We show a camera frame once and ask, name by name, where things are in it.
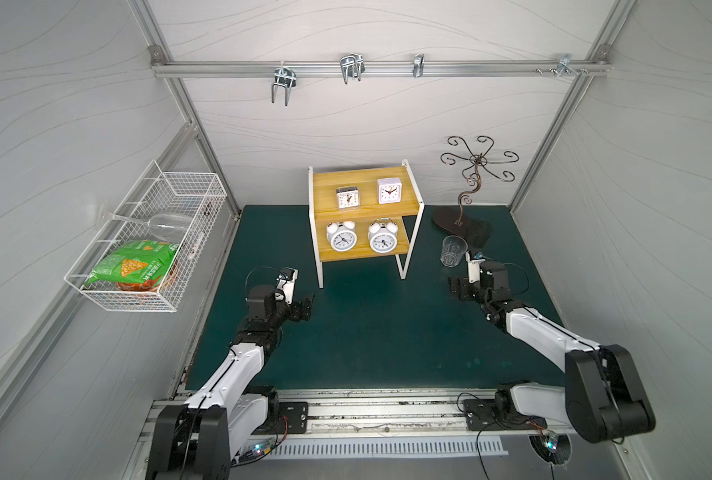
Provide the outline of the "white cube alarm clock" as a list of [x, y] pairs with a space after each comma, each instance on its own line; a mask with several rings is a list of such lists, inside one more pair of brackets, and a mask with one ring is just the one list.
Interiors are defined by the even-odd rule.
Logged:
[[377, 180], [378, 203], [396, 204], [402, 201], [403, 183], [399, 177], [380, 178]]

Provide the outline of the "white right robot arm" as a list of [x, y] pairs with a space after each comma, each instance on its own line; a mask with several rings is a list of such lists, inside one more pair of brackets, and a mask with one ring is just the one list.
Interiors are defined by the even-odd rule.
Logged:
[[490, 324], [529, 345], [565, 375], [562, 387], [517, 381], [500, 388], [494, 407], [498, 421], [552, 420], [593, 444], [656, 428], [654, 409], [626, 348], [584, 338], [517, 299], [503, 263], [469, 260], [467, 271], [466, 277], [449, 279], [450, 293], [476, 303]]

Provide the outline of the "white twin-bell alarm clock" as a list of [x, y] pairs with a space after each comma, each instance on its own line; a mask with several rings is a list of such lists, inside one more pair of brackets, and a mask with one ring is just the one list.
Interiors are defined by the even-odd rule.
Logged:
[[326, 237], [331, 248], [338, 253], [353, 249], [358, 241], [354, 221], [333, 222], [326, 227]]

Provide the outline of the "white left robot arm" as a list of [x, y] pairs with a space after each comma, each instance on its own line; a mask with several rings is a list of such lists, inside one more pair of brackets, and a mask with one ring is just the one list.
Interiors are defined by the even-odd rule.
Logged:
[[158, 415], [148, 456], [147, 479], [227, 479], [236, 455], [262, 426], [278, 422], [274, 388], [252, 380], [280, 345], [285, 322], [307, 321], [315, 297], [294, 298], [294, 283], [260, 285], [246, 297], [240, 323], [224, 361], [187, 400]]

